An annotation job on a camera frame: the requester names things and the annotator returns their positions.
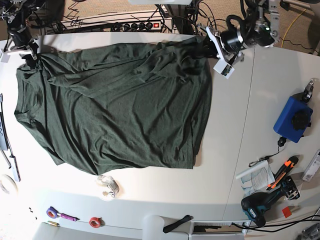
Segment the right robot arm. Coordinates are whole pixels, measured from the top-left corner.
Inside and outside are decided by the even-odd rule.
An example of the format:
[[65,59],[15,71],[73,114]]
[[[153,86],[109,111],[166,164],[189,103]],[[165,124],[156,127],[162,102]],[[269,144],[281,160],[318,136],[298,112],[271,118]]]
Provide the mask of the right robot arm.
[[2,0],[0,2],[0,18],[7,27],[7,40],[3,53],[18,54],[30,68],[38,62],[38,44],[35,42],[27,18],[45,4],[44,0]]

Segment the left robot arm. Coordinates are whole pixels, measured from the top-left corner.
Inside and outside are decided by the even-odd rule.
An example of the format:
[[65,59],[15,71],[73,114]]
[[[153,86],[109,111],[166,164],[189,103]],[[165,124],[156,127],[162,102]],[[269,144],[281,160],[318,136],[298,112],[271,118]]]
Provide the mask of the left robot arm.
[[280,38],[276,0],[241,0],[240,8],[243,17],[228,15],[224,31],[216,28],[215,18],[208,20],[208,26],[200,25],[206,36],[194,51],[197,58],[216,59],[213,69],[226,79],[234,72],[234,65],[244,60],[244,50],[270,48]]

